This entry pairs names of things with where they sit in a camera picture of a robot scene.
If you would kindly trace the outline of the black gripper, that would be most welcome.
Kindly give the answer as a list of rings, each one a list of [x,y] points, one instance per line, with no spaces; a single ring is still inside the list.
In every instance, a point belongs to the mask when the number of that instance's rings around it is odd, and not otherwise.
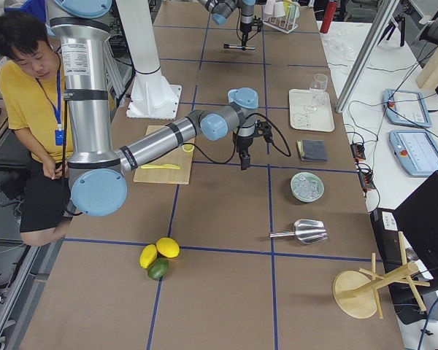
[[[250,167],[250,154],[248,148],[253,140],[263,137],[266,143],[272,143],[272,127],[268,122],[254,122],[246,128],[238,128],[233,132],[234,146],[239,154],[241,170]]]
[[[241,36],[242,50],[247,49],[248,35],[254,28],[256,29],[257,33],[260,33],[262,29],[262,20],[259,17],[256,17],[255,15],[246,15],[242,12],[240,15],[240,22],[239,22],[239,30],[242,33]]]

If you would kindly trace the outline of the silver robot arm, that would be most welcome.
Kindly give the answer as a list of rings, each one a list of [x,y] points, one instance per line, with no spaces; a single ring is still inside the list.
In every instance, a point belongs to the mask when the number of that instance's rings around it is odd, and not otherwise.
[[[257,1],[252,0],[200,0],[200,4],[211,14],[213,21],[221,26],[237,9],[239,11],[238,24],[236,34],[240,40],[239,44],[223,44],[223,48],[226,50],[255,50],[255,46],[250,46],[248,41],[253,38],[250,36],[250,32],[253,28],[256,29],[256,33],[261,32],[263,21],[256,17],[254,9]]]
[[[104,51],[110,38],[107,15],[117,7],[136,76],[128,115],[168,120],[168,124],[120,149],[112,147]],[[161,72],[146,1],[48,1],[47,19],[61,42],[74,151],[69,158],[71,201],[83,214],[101,217],[117,211],[127,196],[124,175],[178,148],[198,135],[215,141],[234,132],[248,136],[258,94],[241,87],[215,112],[176,113],[181,87]]]

